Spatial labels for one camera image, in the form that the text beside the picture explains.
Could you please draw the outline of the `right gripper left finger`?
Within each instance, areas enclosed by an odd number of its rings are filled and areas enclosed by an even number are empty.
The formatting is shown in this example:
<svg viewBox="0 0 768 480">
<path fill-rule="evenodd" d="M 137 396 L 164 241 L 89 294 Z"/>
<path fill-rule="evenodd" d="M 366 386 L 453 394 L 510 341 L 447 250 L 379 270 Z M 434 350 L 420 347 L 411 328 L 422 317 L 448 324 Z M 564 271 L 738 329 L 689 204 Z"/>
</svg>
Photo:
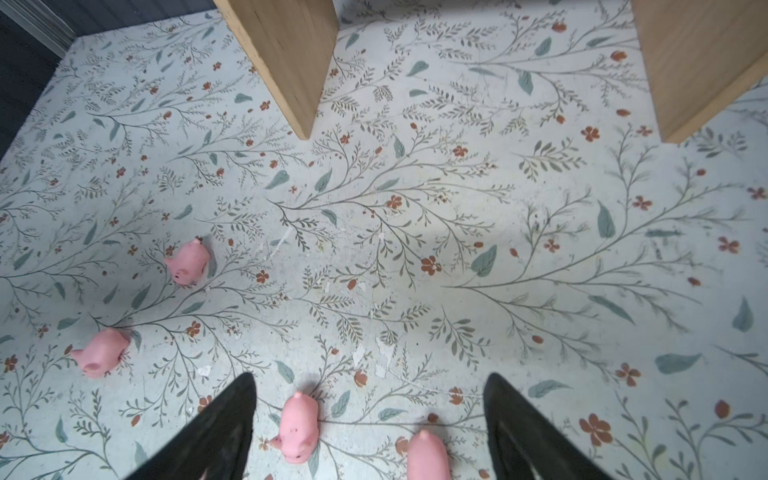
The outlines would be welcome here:
<svg viewBox="0 0 768 480">
<path fill-rule="evenodd" d="M 243 373 L 130 477 L 243 479 L 256 404 L 254 377 Z"/>
</svg>

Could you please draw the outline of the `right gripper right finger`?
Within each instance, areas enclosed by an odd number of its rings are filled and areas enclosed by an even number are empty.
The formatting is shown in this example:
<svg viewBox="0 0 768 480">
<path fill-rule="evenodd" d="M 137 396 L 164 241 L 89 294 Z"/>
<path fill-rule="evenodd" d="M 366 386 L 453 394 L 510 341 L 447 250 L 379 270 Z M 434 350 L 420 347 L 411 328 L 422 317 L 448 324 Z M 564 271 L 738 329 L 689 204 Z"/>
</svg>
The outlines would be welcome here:
<svg viewBox="0 0 768 480">
<path fill-rule="evenodd" d="M 607 479 L 498 373 L 483 391 L 490 457 L 498 479 Z"/>
</svg>

